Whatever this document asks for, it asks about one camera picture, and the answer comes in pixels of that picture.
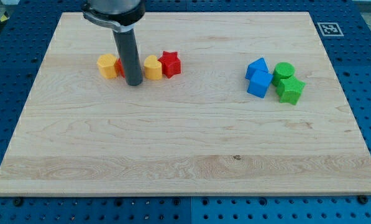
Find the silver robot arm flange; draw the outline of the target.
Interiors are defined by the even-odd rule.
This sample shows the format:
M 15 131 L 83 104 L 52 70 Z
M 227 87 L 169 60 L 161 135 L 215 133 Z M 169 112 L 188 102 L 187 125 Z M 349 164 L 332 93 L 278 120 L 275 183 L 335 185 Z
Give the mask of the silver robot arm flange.
M 128 32 L 145 14 L 144 0 L 86 0 L 81 5 L 83 17 L 91 23 Z

